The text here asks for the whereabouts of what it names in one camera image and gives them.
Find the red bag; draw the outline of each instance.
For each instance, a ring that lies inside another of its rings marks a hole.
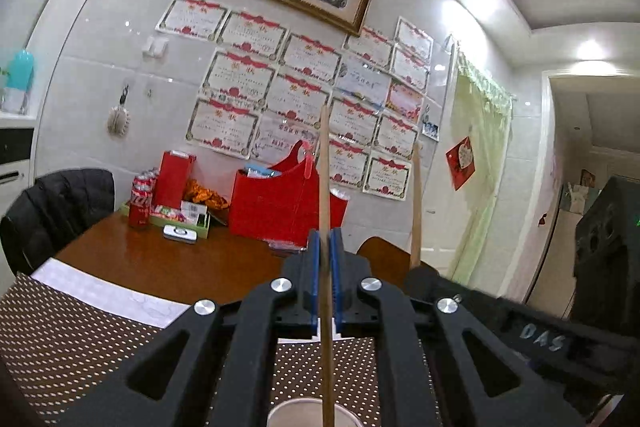
[[[228,221],[231,233],[306,246],[309,230],[318,228],[320,176],[309,153],[298,162],[301,146],[302,140],[270,167],[280,176],[249,178],[236,172]],[[331,228],[340,227],[347,200],[333,194],[330,198]]]

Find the black speaker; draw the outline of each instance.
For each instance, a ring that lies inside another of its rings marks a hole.
[[[571,320],[640,335],[640,180],[612,176],[575,227]]]

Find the red box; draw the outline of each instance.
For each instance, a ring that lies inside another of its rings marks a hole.
[[[282,174],[249,178],[236,172],[229,209],[229,230],[255,239],[306,246],[310,229],[318,228],[320,176],[309,154],[298,162],[299,141],[283,161],[270,167]],[[330,196],[330,225],[340,227],[347,200]]]
[[[164,151],[156,181],[153,204],[180,208],[182,194],[191,176],[196,156],[180,151]]]

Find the light green curtain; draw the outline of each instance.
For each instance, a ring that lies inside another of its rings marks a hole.
[[[453,112],[457,110],[464,112],[465,121],[471,121],[469,132],[476,163],[473,175],[481,178],[481,195],[476,198],[475,208],[449,271],[454,281],[466,285],[476,267],[494,215],[512,107],[511,95],[474,67],[462,52],[458,55]]]

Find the wooden chopstick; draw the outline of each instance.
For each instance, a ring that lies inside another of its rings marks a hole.
[[[334,335],[333,293],[329,256],[329,116],[326,105],[320,113],[320,363],[322,366],[322,427],[334,427]]]

